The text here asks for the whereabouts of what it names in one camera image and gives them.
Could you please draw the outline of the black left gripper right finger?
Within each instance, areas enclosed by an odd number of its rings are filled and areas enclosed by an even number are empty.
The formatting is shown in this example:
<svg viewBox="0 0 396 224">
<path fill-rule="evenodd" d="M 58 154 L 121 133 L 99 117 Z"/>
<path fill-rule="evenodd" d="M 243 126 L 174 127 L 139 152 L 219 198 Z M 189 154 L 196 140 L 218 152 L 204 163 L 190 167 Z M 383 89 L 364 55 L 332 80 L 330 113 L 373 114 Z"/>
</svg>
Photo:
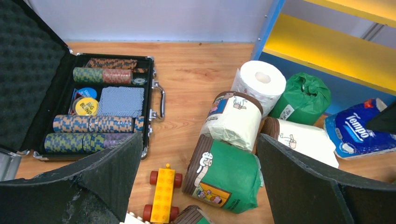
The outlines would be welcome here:
<svg viewBox="0 0 396 224">
<path fill-rule="evenodd" d="M 396 186 L 351 174 L 261 134 L 257 143 L 276 224 L 393 224 Z"/>
</svg>

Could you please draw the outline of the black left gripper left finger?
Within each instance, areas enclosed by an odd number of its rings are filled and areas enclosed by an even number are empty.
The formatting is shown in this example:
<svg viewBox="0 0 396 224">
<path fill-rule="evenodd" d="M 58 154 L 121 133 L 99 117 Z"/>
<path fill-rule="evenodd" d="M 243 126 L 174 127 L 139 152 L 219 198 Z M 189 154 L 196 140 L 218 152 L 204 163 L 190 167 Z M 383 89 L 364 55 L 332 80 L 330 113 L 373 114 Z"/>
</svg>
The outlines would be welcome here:
<svg viewBox="0 0 396 224">
<path fill-rule="evenodd" d="M 3 224 L 117 224 L 141 161 L 141 133 L 31 179 L 0 184 Z"/>
</svg>

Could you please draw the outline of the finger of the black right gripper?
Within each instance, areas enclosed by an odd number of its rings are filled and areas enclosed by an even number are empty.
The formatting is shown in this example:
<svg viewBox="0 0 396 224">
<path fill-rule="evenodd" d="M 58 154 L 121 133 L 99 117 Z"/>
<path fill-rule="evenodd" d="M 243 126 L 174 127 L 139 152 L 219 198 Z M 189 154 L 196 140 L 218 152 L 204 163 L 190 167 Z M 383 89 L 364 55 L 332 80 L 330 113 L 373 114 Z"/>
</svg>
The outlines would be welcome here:
<svg viewBox="0 0 396 224">
<path fill-rule="evenodd" d="M 366 123 L 373 131 L 396 134 L 396 101 Z"/>
</svg>

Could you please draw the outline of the blue Tempo tissue pack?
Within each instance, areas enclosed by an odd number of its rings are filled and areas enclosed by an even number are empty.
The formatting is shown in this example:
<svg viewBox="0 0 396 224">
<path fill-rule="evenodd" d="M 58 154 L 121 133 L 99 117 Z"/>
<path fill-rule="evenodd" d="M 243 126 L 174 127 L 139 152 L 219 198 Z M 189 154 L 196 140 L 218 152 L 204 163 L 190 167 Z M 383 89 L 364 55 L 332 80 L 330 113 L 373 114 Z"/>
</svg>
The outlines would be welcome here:
<svg viewBox="0 0 396 224">
<path fill-rule="evenodd" d="M 368 122 L 388 106 L 379 98 L 366 100 L 325 118 L 324 130 L 342 159 L 391 153 L 396 150 L 396 136 L 367 127 Z"/>
</svg>

